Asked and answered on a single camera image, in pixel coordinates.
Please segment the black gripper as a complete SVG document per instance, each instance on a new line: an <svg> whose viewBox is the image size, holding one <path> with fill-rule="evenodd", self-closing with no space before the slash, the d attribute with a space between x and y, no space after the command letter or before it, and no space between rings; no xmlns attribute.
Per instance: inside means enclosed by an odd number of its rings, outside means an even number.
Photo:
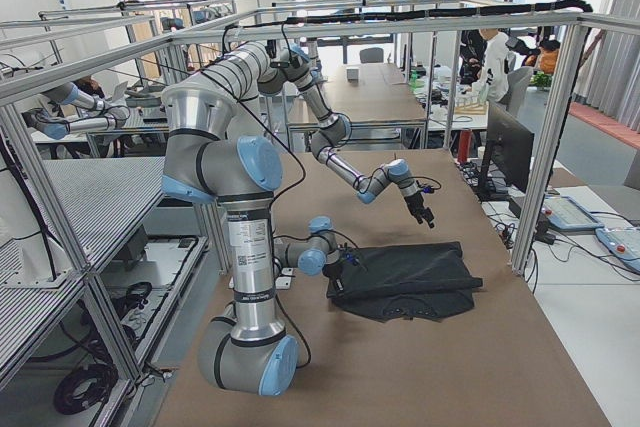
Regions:
<svg viewBox="0 0 640 427"><path fill-rule="evenodd" d="M343 287L343 268L344 265L342 260L324 265L322 273L329 279L329 283L332 287Z"/></svg>
<svg viewBox="0 0 640 427"><path fill-rule="evenodd" d="M424 222L429 228L435 227L435 217L430 208L424 207L423 196L420 191L404 197L404 201L411 215L416 219L418 224Z"/></svg>

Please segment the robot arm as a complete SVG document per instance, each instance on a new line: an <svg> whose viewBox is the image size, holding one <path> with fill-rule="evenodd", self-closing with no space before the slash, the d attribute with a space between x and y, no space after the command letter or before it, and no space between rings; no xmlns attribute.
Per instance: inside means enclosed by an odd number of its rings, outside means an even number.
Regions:
<svg viewBox="0 0 640 427"><path fill-rule="evenodd" d="M424 205L423 188L406 160L395 159L365 175L339 155L337 147L351 134L351 123L345 115L334 112L329 106L317 76L311 73L310 59L304 51L293 44L279 54L269 47L267 53L272 59L267 73L258 80L258 90L268 94L280 91L287 82L296 86L318 122L318 129L311 138L311 153L316 161L348 183L364 204L376 200L389 185L396 185L411 216L418 223L433 227L434 214Z"/></svg>
<svg viewBox="0 0 640 427"><path fill-rule="evenodd" d="M221 389L261 396L286 391L299 355L277 313L279 267L315 275L340 257L327 217L313 220L307 240L274 243L269 205L283 177L277 150L261 134L226 135L244 113L244 100L286 82L314 85L305 53L293 45L273 58L264 44L248 42L162 93L169 122L164 193L218 204L227 214L233 299L205 329L199 368Z"/></svg>

